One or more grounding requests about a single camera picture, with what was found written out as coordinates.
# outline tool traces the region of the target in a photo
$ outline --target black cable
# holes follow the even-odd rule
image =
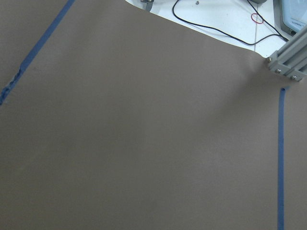
[[[288,39],[286,39],[285,37],[283,37],[283,36],[277,31],[276,28],[274,28],[271,24],[269,24],[266,20],[264,20],[264,18],[258,13],[258,11],[257,11],[257,10],[253,7],[253,5],[249,2],[249,0],[247,0],[247,1],[248,1],[249,4],[253,7],[253,9],[255,10],[255,12],[257,13],[257,15],[259,15],[260,18],[261,18],[265,23],[267,23],[270,27],[272,27],[278,34],[270,34],[270,35],[268,35],[268,36],[266,36],[266,37],[260,39],[259,41],[255,42],[255,43],[248,43],[248,42],[245,42],[245,41],[243,41],[243,40],[241,40],[241,39],[239,39],[239,38],[237,38],[237,37],[235,37],[235,36],[232,36],[232,35],[230,35],[230,34],[224,32],[224,31],[222,31],[222,30],[219,30],[219,29],[217,29],[217,28],[210,27],[210,26],[206,26],[206,25],[200,25],[200,24],[192,23],[192,22],[189,22],[189,21],[187,21],[187,20],[184,20],[184,19],[178,17],[178,16],[175,14],[175,7],[176,7],[176,5],[178,4],[179,1],[180,1],[180,0],[177,0],[177,1],[175,2],[175,4],[173,5],[172,13],[173,13],[173,15],[174,15],[177,19],[179,19],[179,20],[181,20],[181,21],[183,21],[183,22],[185,22],[185,23],[188,23],[188,24],[191,24],[191,25],[195,25],[195,26],[204,27],[204,28],[208,28],[208,29],[212,29],[212,30],[216,30],[216,31],[218,31],[218,32],[220,32],[220,33],[222,33],[222,34],[224,34],[224,35],[226,35],[226,36],[228,36],[228,37],[230,37],[230,38],[232,38],[232,39],[235,39],[235,40],[237,40],[237,41],[239,41],[239,42],[242,42],[243,44],[248,45],[248,46],[253,46],[253,45],[255,45],[255,44],[257,44],[257,43],[263,41],[264,39],[266,39],[266,38],[268,38],[268,37],[271,37],[271,36],[278,36],[278,37],[281,37],[282,39],[284,39],[285,41],[288,41]]]
[[[289,41],[287,38],[285,38],[284,36],[282,36],[282,34],[274,27],[272,26],[270,23],[268,23],[267,20],[265,20],[260,14],[259,12],[255,9],[255,7],[251,4],[251,2],[249,0],[247,0],[248,3],[250,4],[250,6],[254,9],[254,11],[256,12],[256,14],[267,24],[269,25],[273,30],[275,30],[286,42]]]

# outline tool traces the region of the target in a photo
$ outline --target metal bracket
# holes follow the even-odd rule
[[[307,76],[307,26],[269,58],[269,69],[300,81]]]
[[[141,0],[141,2],[146,3],[146,9],[145,10],[150,12],[152,7],[153,7],[154,0]]]

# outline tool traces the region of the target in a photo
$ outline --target blue tape line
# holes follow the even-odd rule
[[[42,35],[42,37],[39,39],[39,41],[36,43],[36,45],[32,48],[30,53],[27,55],[27,57],[23,60],[23,62],[20,65],[18,73],[14,76],[13,80],[2,90],[0,94],[0,105],[3,104],[6,97],[9,95],[9,93],[12,91],[12,89],[15,87],[16,83],[19,81],[19,79],[22,77],[24,72],[27,70],[33,59],[36,57],[38,52],[41,50],[41,48],[44,46],[46,41],[50,38],[52,33],[55,31],[59,23],[62,21],[63,17],[66,15],[72,4],[75,2],[75,0],[68,0],[63,9],[59,12],[57,17],[54,19],[54,21],[51,23],[51,25],[48,27],[48,29],[45,31],[45,33]]]
[[[280,90],[279,113],[278,113],[278,211],[277,230],[284,230],[284,189],[283,189],[283,119],[284,99],[288,88]]]

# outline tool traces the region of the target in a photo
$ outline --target white surface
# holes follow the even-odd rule
[[[142,9],[144,9],[146,5],[140,2],[140,0],[126,1]],[[171,11],[175,2],[176,0],[155,0],[151,13],[182,24],[223,42],[254,50],[265,58],[285,44],[284,40],[273,36],[255,46],[247,46],[217,31],[199,28],[181,22],[173,16]],[[274,25],[273,0],[267,0],[261,5],[254,3],[254,6],[269,23]],[[246,0],[199,0],[199,5],[196,5],[196,0],[181,0],[175,8],[175,13],[187,21],[218,28],[248,43],[254,43],[274,33],[274,30],[268,25],[256,24],[252,21],[250,16],[254,13],[254,10]]]

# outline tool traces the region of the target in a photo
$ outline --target wire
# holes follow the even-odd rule
[[[211,27],[211,26],[206,26],[206,25],[201,25],[201,24],[192,23],[192,22],[189,22],[189,21],[187,21],[187,20],[184,20],[184,19],[178,17],[178,16],[175,14],[175,7],[176,7],[176,5],[178,4],[179,1],[180,1],[180,0],[177,0],[177,1],[175,2],[175,4],[173,5],[172,13],[173,13],[173,15],[174,15],[177,19],[179,19],[180,21],[185,22],[185,23],[188,23],[188,24],[191,24],[191,25],[195,25],[195,26],[199,26],[199,27],[204,27],[204,28],[216,30],[216,31],[218,31],[218,32],[220,32],[220,33],[222,33],[222,34],[224,34],[224,35],[226,35],[226,36],[228,36],[228,37],[230,37],[230,38],[232,38],[232,39],[235,39],[235,40],[237,40],[237,41],[239,41],[239,42],[242,42],[243,44],[245,44],[245,45],[247,45],[247,46],[253,46],[253,45],[255,45],[255,44],[258,44],[259,42],[261,42],[261,41],[263,41],[264,39],[267,39],[268,37],[271,37],[271,36],[278,36],[278,37],[281,37],[281,38],[282,38],[283,40],[285,40],[286,42],[288,41],[287,38],[285,38],[284,36],[282,36],[281,33],[280,33],[274,26],[272,26],[271,24],[269,24],[269,23],[258,13],[258,11],[257,11],[257,10],[255,9],[255,7],[250,3],[249,0],[247,0],[248,3],[252,6],[252,8],[254,9],[254,11],[257,13],[257,15],[259,15],[259,17],[260,17],[266,24],[268,24],[270,27],[272,27],[272,28],[277,32],[277,34],[270,34],[270,35],[268,35],[268,36],[266,36],[266,37],[260,39],[259,41],[255,42],[255,43],[248,43],[248,42],[245,42],[245,41],[241,40],[240,38],[237,38],[237,37],[235,37],[235,36],[232,36],[232,35],[230,35],[230,34],[224,32],[224,31],[222,31],[222,30],[217,29],[217,28],[214,28],[214,27]]]
[[[255,20],[255,19],[253,18],[254,15],[257,15],[257,13],[252,13],[251,16],[250,16],[250,18],[251,18],[255,23],[257,23],[257,24],[263,24],[263,23],[264,23],[263,20],[262,20],[262,22],[258,22],[257,20]]]

